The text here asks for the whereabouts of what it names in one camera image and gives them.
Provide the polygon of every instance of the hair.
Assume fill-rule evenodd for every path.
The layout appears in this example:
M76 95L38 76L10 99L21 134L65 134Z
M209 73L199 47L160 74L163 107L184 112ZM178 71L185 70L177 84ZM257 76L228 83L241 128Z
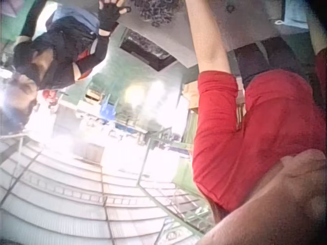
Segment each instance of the hair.
M12 77L12 81L10 83L17 85L19 83L18 77L20 75L25 75L29 79L33 80L36 84L39 84L40 82L39 73L40 71L36 64L26 64L26 65L18 66L16 68L16 72L14 73Z
M27 87L18 82L14 75L7 85L4 102L0 108L0 135L10 135L21 132L30 119L33 107L36 105L36 99L31 100L23 110L11 105L10 99L15 96L15 89L27 92Z

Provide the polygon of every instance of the red object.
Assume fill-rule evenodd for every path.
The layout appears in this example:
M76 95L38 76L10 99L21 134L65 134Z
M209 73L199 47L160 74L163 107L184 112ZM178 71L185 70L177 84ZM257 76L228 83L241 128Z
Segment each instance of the red object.
M48 103L53 103L53 102L57 101L57 91L56 90L45 89L42 92L42 96Z
M89 55L90 55L90 50L85 50L83 53L81 53L81 54L77 57L77 60L81 60L81 59L83 59L83 58L85 58L85 57L87 57L87 56L89 56ZM83 79L83 78L86 78L88 75L91 74L91 72L92 72L92 69L86 71L85 73L83 73L83 74L81 75L81 77L80 77L78 80L81 80L81 79Z
M226 211L241 206L281 157L307 149L326 152L324 115L299 75L271 70L256 76L246 90L247 113L239 130L235 77L205 71L198 88L194 181Z

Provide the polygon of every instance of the finger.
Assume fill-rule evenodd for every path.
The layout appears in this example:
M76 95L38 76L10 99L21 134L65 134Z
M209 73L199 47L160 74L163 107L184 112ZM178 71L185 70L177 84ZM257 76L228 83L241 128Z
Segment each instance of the finger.
M310 164L313 161L326 160L326 156L323 152L315 149L306 150L297 154L296 156L289 158L285 161L283 158L283 164L285 166L286 173L303 174L307 170L314 167L314 164Z
M120 14L125 14L125 13L127 13L127 9L121 9L121 10L119 11L119 13L120 13Z
M103 9L103 2L99 1L99 9Z
M125 13L130 13L131 11L132 11L131 7L124 7L120 9L119 13L125 14Z
M118 0L117 7L121 7L124 4L125 0Z

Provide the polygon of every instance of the metal frame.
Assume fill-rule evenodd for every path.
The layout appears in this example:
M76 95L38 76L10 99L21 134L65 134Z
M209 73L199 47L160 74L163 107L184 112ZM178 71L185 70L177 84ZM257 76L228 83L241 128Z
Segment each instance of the metal frame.
M27 156L27 155L25 155L25 154L22 154L23 156L25 156L26 158L29 158L29 159L31 159L31 157L29 157L29 156ZM82 176L79 176L79 175L75 175L75 174L71 174L71 173L69 173L69 172L65 172L65 171L62 171L62 170L60 170L60 169L57 169L57 168L54 168L54 167L51 167L51 166L49 166L49 165L46 165L46 164L44 164L43 162L40 162L40 161L35 161L37 164L40 164L40 165L42 165L42 166L44 166L44 167L47 167L47 168L50 168L50 169L53 169L53 170L55 170L55 171L58 171L58 172L61 172L61 173L64 173L64 174L67 174L67 175L70 175L70 176L74 176L74 177L77 177L77 178L80 178L80 179L85 179L85 180L89 180L89 181L94 181L94 182L97 182L97 183L101 183L101 180L94 180L94 179L89 179L89 178L86 178L86 177L82 177ZM75 167L75 166L73 166L73 165L69 165L69 164L67 164L67 163L64 163L64 162L60 162L61 164L64 164L64 165L67 165L67 166L69 166L69 167ZM80 169L80 170L84 170L84 171L89 171L89 170L87 170L87 169L83 169L83 168L78 168L78 169ZM97 172L97 171L90 171L90 172L93 172L93 173L96 173L96 174L99 174L100 176L101 176L101 172L102 172L102 168L101 167L99 167L99 169L100 169L100 172ZM109 177L115 177L115 176L111 176L111 175L106 175L106 174L104 174L104 173L102 173L102 175L103 176L109 176ZM108 183L108 182L104 182L104 183L106 183L106 184L110 184L110 185L113 185L113 186L119 186L119 187L127 187L127 188L137 188L137 186L136 185L129 185L129 186L127 186L127 185L120 185L120 184L114 184L114 183ZM80 188L80 189L83 189L83 190L85 190L85 191L92 191L92 192L97 192L97 193L101 193L100 191L94 191L94 190L88 190L88 189L84 189L84 188ZM164 190L174 190L175 188L164 188ZM137 196L137 195L126 195L126 194L121 194L120 196L126 196L126 197L144 197L144 196Z
M115 240L114 237L112 236L112 229L110 226L110 221L109 221L109 216L108 216L108 210L107 210L107 200L108 197L105 197L105 193L104 193L104 183L103 183L103 172L102 172L102 168L101 168L101 189L102 189L102 199L103 199L103 209L104 209L104 213L106 215L106 222L107 222L107 226L108 226L108 231L109 231L109 235L110 235L110 239L112 241L112 245L115 245Z
M17 138L17 137L24 137L27 136L28 132L23 132L19 134L11 134L11 135L0 135L0 140L1 139L11 139L11 138Z
M21 174L16 178L16 180L14 181L14 183L12 185L10 185L7 193L5 194L5 196L3 197L3 199L0 202L0 208L3 206L4 202L6 201L7 197L9 196L9 194L11 193L12 189L16 186L16 184L18 183L18 181L22 178L22 176L24 175L24 173L26 172L26 170L32 165L32 163L35 161L35 159L41 154L42 151L40 151L39 153L36 154L36 156L29 162L29 164L27 164L27 166L23 169L23 171L21 172Z
M167 213L167 215L172 218L173 220L179 222L182 226L186 227L187 229L189 229L193 234L199 236L199 237L202 237L204 235L204 232L199 230L197 227L195 227L194 225L192 225L191 223L187 222L183 216L184 215L181 215L181 217L179 215L177 215L176 213L174 213L173 211L171 211L170 209L168 209L165 205L163 205L160 201L158 201L155 197L151 196L147 190L145 188L142 187L141 185L141 179L142 179L142 175L143 175L143 172L144 172L144 169L145 169L145 166L146 166L146 162L147 162L147 159L148 159L148 156L149 156L149 152L150 152L150 149L151 149L151 146L153 144L153 142L155 141L159 141L159 142L163 142L163 143L167 143L167 144L171 144L172 142L171 141L168 141L168 140L164 140L164 139L160 139L158 138L158 136L161 134L161 133L164 133L168 130L171 130L171 127L170 128L167 128L167 129L163 129L159 132L156 132L154 134L151 134L150 135L150 139L149 139L149 142L148 142L148 145L147 145L147 150L146 150L146 153L145 153L145 156L144 156L144 159L143 159L143 164L142 164L142 167L141 167L141 171L140 171L140 174L138 176L138 179L137 179L137 186L141 189L141 191L149 198L151 199L158 207L160 207L164 212Z
M17 146L18 146L18 151L20 153L21 148L23 145L26 145L29 142L29 140L24 140L23 137L20 138L19 141L13 143L12 145L10 145L6 150L4 150L3 152L1 152L1 162L0 162L0 166L8 159L10 158L10 156L15 153L17 151Z
M37 151L36 151L34 148L31 148L29 145L24 145L24 146L25 146L26 148L28 148L29 150L32 150L32 151L34 151L34 152L37 153ZM88 172L96 173L96 174L100 174L100 173L101 173L101 171L94 171L94 170L85 169L85 168L81 168L81 167L77 167L77 166L74 166L74 165L67 164L67 163L65 163L65 162L62 162L62 161L60 161L60 160L57 160L57 159L55 159L55 158L53 158L53 157L51 157L51 156L48 156L48 155L43 155L43 156L45 156L45 157L47 157L47 158L50 158L50 159L52 159L52 160L54 160L54 161L57 161L57 162L59 162L59 163L61 163L61 164L63 164L63 165L67 165L67 166L69 166L69 167L71 167L71 168L76 168L76 169L80 169L80 170L84 170L84 171L88 171ZM97 167L97 168L102 168L102 166L99 165L99 164L97 164L97 165L92 165L92 166L93 166L93 167ZM117 176L110 175L110 174L106 174L106 173L103 173L103 176L114 177L114 178L117 177ZM119 178L121 178L121 179L126 179L126 180L137 181L137 178L129 178L129 177L119 177Z
M160 232L159 232L159 234L158 234L158 236L157 236L157 238L156 238L156 240L154 242L154 245L158 244L160 238L162 237L162 234L165 231L166 226L172 226L172 224L173 224L173 222L172 222L171 218L166 218L165 219L165 221L163 222L162 228L161 228L161 230L160 230Z
M108 237L87 237L87 236L71 235L71 234L67 234L67 233L62 233L62 232L58 232L58 231L54 231L54 230L50 230L50 229L48 229L48 228L44 228L44 227L42 227L42 226L38 226L38 225L36 225L36 224L34 224L34 223L32 223L32 222L26 221L26 220L24 220L24 219L22 219L22 218L16 216L15 214L12 214L11 212L8 212L8 211L7 211L6 209L4 209L4 208L1 208L0 210L3 211L3 212L5 212L5 213L7 213L8 215L10 215L10 216L12 216L12 217L14 217L14 218L16 218L16 219L18 219L18 220L24 222L24 223L27 223L27 224L29 224L29 225L31 225L31 226L34 226L34 227L36 227L36 228L39 228L39 229L42 229L42 230L46 230L46 231L49 231L49 232L52 232L52 233L56 233L56 234L60 234L60 235L64 235L64 236L70 236L70 237L93 239L93 240L111 240L111 239L109 239Z
M66 213L60 213L58 211L54 211L54 210L51 210L51 209L48 209L48 208L44 208L44 207L41 207L41 206L38 206L37 204L35 203L32 203L30 201L27 201L25 200L24 198L21 198L20 196L18 196L17 194L11 192L10 195L20 199L21 201L25 202L25 203L28 203L34 207L37 207L39 209L42 209L42 210L45 210L45 211L48 211L48 212L51 212L51 213L55 213L55 214L58 214L58 215L62 215L62 216L67 216L67 217L72 217L72 218L78 218L78 219L83 219L83 220L88 220L88 221L106 221L105 219L98 219L98 218L86 218L86 217L80 217L80 216L74 216L74 215L70 215L70 214L66 214ZM159 216L159 217L153 217L153 218L145 218L145 219L131 219L131 220L119 220L119 219L109 219L110 222L139 222L139 221L150 221L150 220L154 220L154 219L162 219L162 218L168 218L168 215L166 216Z

